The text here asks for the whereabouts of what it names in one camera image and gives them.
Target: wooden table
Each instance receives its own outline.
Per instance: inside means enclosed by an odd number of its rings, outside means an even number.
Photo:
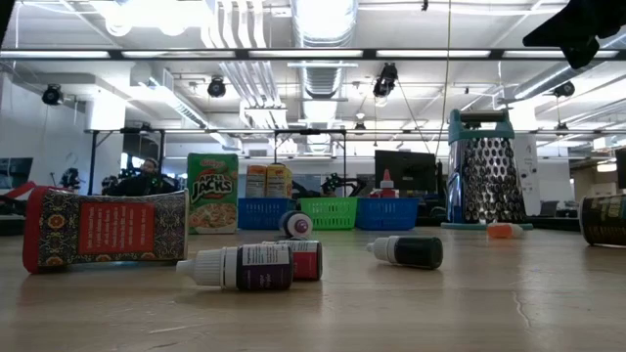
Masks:
[[[439,270],[364,250],[393,233],[318,233],[323,280],[260,293],[197,287],[154,263],[29,276],[22,238],[0,238],[0,351],[626,350],[626,249],[540,230],[416,233],[443,240]],[[193,237],[190,255],[275,235]]]

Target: green plastic basket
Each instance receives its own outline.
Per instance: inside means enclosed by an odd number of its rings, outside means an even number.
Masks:
[[[358,198],[302,198],[300,205],[313,221],[313,230],[354,228]]]

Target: blue plastic basket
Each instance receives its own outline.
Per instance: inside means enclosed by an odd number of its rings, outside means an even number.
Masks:
[[[240,229],[278,230],[281,216],[295,210],[295,200],[287,198],[239,198]]]
[[[359,198],[356,227],[403,231],[415,227],[419,198]]]

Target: red squeeze bottle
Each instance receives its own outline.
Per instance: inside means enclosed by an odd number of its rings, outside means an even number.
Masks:
[[[389,170],[384,169],[384,176],[382,176],[382,181],[380,181],[380,188],[382,192],[380,192],[381,198],[396,198],[396,192],[393,189],[393,181],[389,176]]]

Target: person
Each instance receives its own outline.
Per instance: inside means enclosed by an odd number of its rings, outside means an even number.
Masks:
[[[147,158],[141,165],[141,174],[122,180],[116,187],[110,189],[108,196],[141,197],[151,195],[163,195],[176,192],[176,188],[170,183],[158,177],[158,162],[153,158]]]

